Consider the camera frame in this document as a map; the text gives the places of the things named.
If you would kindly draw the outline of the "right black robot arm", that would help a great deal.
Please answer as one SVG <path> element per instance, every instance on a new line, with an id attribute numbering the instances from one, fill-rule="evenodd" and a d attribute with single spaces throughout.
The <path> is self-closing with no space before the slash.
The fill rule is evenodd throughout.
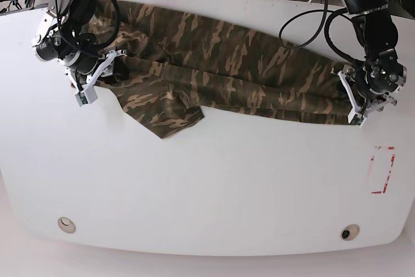
<path id="1" fill-rule="evenodd" d="M 97 72 L 110 55 L 105 48 L 113 43 L 121 26 L 121 13 L 116 0 L 110 0 L 115 19 L 113 32 L 98 43 L 93 33 L 82 29 L 92 19 L 98 0 L 49 0 L 48 9 L 32 40 L 32 48 L 42 61 L 58 60 L 67 68 L 71 86 L 82 91 L 86 77 Z"/>

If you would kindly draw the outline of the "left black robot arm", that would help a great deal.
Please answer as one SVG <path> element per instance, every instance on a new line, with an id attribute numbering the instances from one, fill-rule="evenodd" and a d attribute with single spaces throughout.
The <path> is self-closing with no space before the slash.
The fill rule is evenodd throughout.
<path id="1" fill-rule="evenodd" d="M 396 105 L 393 93 L 404 87 L 407 69 L 398 62 L 398 31 L 388 11 L 387 0 L 342 0 L 345 7 L 334 11 L 326 20 L 324 36 L 330 48 L 348 61 L 334 73 L 339 77 L 351 103 L 348 122 L 361 125 L 374 111 Z M 357 40 L 364 48 L 363 61 L 343 53 L 331 41 L 331 22 L 349 14 Z"/>

